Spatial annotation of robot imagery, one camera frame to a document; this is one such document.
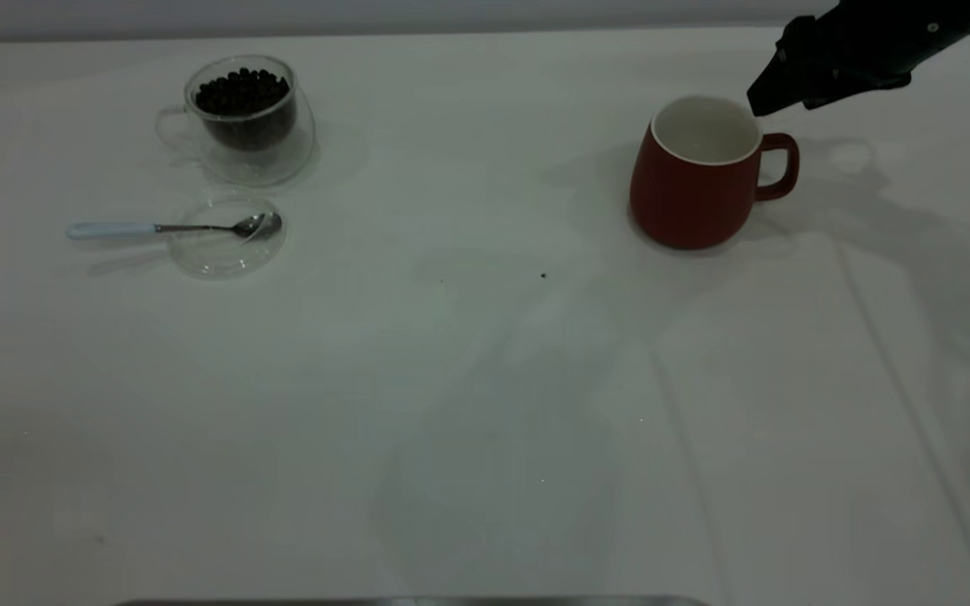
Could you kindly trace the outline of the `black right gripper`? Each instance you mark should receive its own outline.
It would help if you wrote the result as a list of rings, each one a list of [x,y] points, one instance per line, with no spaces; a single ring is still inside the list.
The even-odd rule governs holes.
[[[894,91],[912,70],[970,35],[970,1],[840,1],[786,23],[770,64],[748,88],[752,114],[815,110]],[[838,58],[850,72],[835,72]]]

